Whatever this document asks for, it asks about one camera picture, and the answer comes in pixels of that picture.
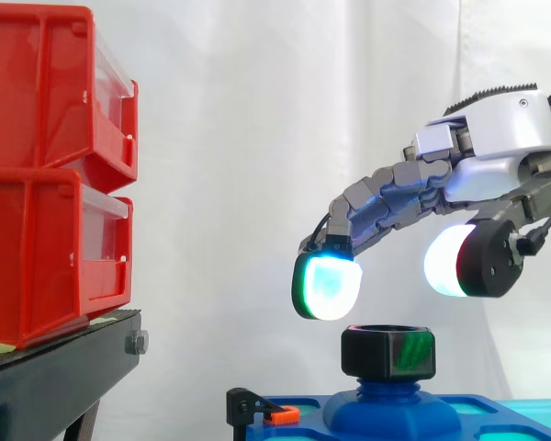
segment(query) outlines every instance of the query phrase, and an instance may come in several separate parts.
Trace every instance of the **black hexagonal nut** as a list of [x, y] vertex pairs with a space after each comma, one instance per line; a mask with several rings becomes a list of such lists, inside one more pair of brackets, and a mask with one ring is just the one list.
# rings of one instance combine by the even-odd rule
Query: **black hexagonal nut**
[[349, 326], [341, 336], [341, 368], [351, 377], [380, 383], [431, 379], [434, 335], [412, 326]]

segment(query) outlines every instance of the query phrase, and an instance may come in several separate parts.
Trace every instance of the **blue plastic base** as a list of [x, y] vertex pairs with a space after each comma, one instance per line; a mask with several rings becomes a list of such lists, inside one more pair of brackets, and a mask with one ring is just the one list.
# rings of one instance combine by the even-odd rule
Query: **blue plastic base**
[[277, 404], [299, 407], [300, 423], [273, 427], [258, 415], [247, 440], [551, 441], [551, 400], [498, 403], [478, 395], [417, 394], [420, 400], [384, 404], [368, 398], [363, 403], [363, 394], [355, 390], [333, 396], [271, 397]]

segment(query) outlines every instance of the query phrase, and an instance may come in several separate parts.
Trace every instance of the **black clamp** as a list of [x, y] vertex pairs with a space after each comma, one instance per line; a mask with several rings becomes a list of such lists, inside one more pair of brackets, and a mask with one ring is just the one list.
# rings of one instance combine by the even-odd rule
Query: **black clamp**
[[253, 424], [256, 413], [268, 416], [285, 411], [274, 402], [245, 388], [234, 388], [227, 392], [227, 424], [233, 428], [233, 441], [245, 441], [247, 426]]

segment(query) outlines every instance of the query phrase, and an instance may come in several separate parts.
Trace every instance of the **metal bolt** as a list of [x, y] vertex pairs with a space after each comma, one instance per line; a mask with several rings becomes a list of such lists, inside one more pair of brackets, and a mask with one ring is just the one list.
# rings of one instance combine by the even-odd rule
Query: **metal bolt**
[[131, 331], [127, 336], [126, 349], [127, 353], [134, 356], [142, 356], [149, 348], [149, 333], [139, 329]]

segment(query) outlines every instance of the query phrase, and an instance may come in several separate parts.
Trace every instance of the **black shelf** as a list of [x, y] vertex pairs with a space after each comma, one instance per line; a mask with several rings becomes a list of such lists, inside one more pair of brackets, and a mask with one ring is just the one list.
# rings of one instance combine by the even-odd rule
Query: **black shelf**
[[129, 350], [140, 311], [26, 350], [0, 355], [0, 441], [90, 439], [97, 404], [139, 364]]

